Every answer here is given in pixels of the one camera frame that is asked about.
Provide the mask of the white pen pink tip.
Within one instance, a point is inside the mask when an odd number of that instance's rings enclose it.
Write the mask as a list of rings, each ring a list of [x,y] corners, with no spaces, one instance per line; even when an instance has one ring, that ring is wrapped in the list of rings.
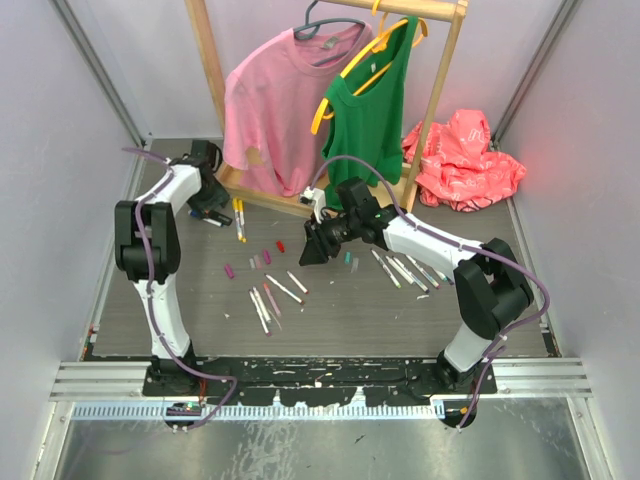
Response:
[[[279,306],[278,306],[278,304],[277,304],[277,302],[276,302],[276,300],[275,300],[275,298],[274,298],[274,296],[273,296],[273,294],[271,292],[271,289],[270,289],[269,285],[267,283],[263,283],[263,288],[264,288],[264,291],[265,291],[265,293],[267,295],[267,298],[268,298],[268,300],[269,300],[269,302],[270,302],[270,304],[271,304],[271,306],[273,308],[273,311],[274,311],[275,315],[277,317],[281,317],[282,314],[281,314],[280,308],[279,308]]]

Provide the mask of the white pen magenta tip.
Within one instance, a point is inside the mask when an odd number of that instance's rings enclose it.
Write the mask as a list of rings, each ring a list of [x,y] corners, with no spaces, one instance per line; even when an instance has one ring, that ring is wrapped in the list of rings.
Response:
[[[258,318],[260,320],[261,327],[262,327],[262,329],[264,331],[264,334],[267,337],[270,337],[271,336],[271,332],[270,332],[269,327],[267,325],[266,318],[265,318],[265,316],[263,314],[263,311],[262,311],[262,309],[260,307],[260,304],[259,304],[259,302],[258,302],[258,300],[257,300],[257,298],[255,296],[255,293],[254,293],[254,291],[252,289],[249,289],[249,296],[251,298],[251,301],[252,301],[252,303],[254,305],[254,308],[255,308],[256,313],[258,315]]]

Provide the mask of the thin white pen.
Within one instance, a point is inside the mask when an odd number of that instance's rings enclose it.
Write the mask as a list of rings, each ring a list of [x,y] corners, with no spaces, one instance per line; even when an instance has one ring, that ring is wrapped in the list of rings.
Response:
[[[415,285],[417,285],[425,294],[429,294],[429,288],[418,278],[416,277],[410,269],[408,269],[399,258],[392,257],[394,262],[398,265],[398,267],[402,270],[405,276],[410,279]]]

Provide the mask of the teal capped white marker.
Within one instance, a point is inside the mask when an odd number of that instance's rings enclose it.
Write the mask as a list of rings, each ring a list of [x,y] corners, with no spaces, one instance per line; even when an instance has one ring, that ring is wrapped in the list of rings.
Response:
[[[433,270],[436,273],[436,275],[440,278],[441,281],[447,282],[447,283],[449,282],[448,277],[444,273],[442,273],[441,271],[439,271],[439,270],[437,270],[435,268],[433,268]]]

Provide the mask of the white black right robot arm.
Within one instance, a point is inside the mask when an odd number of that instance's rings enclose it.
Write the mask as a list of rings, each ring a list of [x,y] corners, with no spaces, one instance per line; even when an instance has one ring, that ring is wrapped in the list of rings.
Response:
[[[442,388],[459,394],[474,381],[474,370],[499,333],[533,301],[533,292],[510,246],[498,239],[482,244],[434,228],[396,203],[383,207],[359,178],[342,182],[341,208],[327,214],[323,190],[306,188],[300,203],[312,207],[304,224],[302,266],[327,263],[342,244],[361,240],[409,256],[452,279],[462,324],[439,353],[436,375]]]

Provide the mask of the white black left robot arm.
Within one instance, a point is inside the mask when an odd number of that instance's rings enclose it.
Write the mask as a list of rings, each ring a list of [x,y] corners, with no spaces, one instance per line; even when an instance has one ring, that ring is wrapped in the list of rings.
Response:
[[[216,227],[232,224],[222,213],[230,195],[216,178],[222,150],[207,140],[194,140],[189,152],[176,158],[125,147],[164,169],[161,179],[133,200],[114,209],[114,254],[117,268],[134,285],[150,329],[152,368],[178,396],[194,393],[200,384],[193,343],[184,326],[176,279],[182,250],[176,214],[187,207],[193,218]]]

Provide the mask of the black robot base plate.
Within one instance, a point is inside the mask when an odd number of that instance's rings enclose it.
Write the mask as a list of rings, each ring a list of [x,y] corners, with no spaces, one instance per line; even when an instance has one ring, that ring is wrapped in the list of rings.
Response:
[[[286,407],[345,406],[358,393],[367,407],[426,405],[440,394],[472,394],[481,373],[448,388],[430,358],[218,357],[195,368],[237,379],[228,405]]]

